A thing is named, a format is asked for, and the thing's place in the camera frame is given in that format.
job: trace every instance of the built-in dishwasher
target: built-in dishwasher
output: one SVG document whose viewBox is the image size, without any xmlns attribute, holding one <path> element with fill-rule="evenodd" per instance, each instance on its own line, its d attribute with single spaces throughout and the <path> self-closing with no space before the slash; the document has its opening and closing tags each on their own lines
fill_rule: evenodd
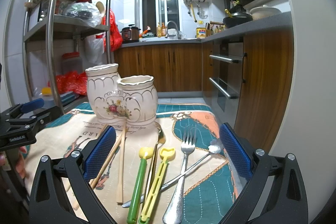
<svg viewBox="0 0 336 224">
<path fill-rule="evenodd" d="M 210 58 L 213 60 L 213 76 L 209 78 L 213 84 L 211 108 L 220 123 L 228 122 L 234 128 L 243 82 L 243 43 L 215 43 Z"/>
</svg>

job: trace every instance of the faucet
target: faucet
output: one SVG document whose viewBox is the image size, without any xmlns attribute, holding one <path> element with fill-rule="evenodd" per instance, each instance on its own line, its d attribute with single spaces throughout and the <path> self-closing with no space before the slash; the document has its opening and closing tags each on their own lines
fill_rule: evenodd
<svg viewBox="0 0 336 224">
<path fill-rule="evenodd" d="M 180 33 L 179 33 L 179 29 L 178 29 L 178 27 L 177 27 L 177 24 L 176 24 L 174 21 L 172 21 L 172 20 L 171 20 L 171 21 L 168 21 L 168 23 L 167 23 L 167 25 L 166 25 L 167 34 L 166 34 L 165 38 L 168 38 L 168 24 L 169 24 L 170 22 L 175 24 L 176 31 L 177 31 L 177 39 L 181 40 L 182 38 L 181 38 L 181 35 L 180 35 Z"/>
</svg>

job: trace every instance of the countertop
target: countertop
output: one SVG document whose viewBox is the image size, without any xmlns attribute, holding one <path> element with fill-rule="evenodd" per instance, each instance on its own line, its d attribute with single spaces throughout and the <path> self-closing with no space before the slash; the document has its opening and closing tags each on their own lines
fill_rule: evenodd
<svg viewBox="0 0 336 224">
<path fill-rule="evenodd" d="M 125 47 L 136 47 L 136 46 L 146 46 L 146 45 L 158 45 L 158 44 L 182 44 L 182 43 L 204 43 L 224 38 L 236 37 L 240 35 L 245 35 L 248 33 L 268 31 L 282 28 L 292 28 L 292 14 L 291 12 L 284 12 L 278 15 L 265 17 L 258 20 L 253 20 L 238 26 L 234 26 L 230 29 L 226 29 L 220 33 L 213 34 L 209 37 L 200 39 L 180 39 L 180 40 L 158 40 L 158 41 L 145 41 L 145 42 L 134 42 L 134 43 L 123 43 L 121 48 Z"/>
</svg>

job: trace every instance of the silver drawer handle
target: silver drawer handle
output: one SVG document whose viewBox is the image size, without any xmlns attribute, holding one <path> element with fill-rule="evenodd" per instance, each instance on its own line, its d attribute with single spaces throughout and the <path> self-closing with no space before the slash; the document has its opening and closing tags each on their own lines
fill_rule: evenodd
<svg viewBox="0 0 336 224">
<path fill-rule="evenodd" d="M 236 99 L 238 98 L 238 94 L 230 94 L 228 93 L 225 89 L 223 89 L 214 79 L 212 79 L 211 77 L 209 78 L 210 82 L 216 87 L 218 88 L 218 90 L 223 93 L 223 95 L 228 98 L 228 99 Z"/>
<path fill-rule="evenodd" d="M 212 59 L 217 59 L 219 61 L 224 61 L 226 63 L 239 63 L 241 62 L 242 58 L 236 57 L 236 56 L 230 56 L 230 55 L 209 55 Z"/>
</svg>

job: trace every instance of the fork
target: fork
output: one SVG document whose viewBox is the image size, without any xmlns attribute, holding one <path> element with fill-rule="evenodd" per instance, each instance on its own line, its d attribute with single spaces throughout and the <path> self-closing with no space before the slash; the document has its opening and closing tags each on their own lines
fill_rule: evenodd
<svg viewBox="0 0 336 224">
<path fill-rule="evenodd" d="M 194 128 L 193 133 L 192 130 L 193 129 L 190 129 L 190 127 L 186 127 L 184 130 L 183 140 L 181 143 L 181 151 L 184 154 L 181 173 L 185 172 L 187 168 L 188 157 L 195 150 L 196 127 Z M 185 176 L 178 180 L 171 201 L 162 217 L 164 224 L 179 224 L 182 222 L 184 178 Z"/>
</svg>

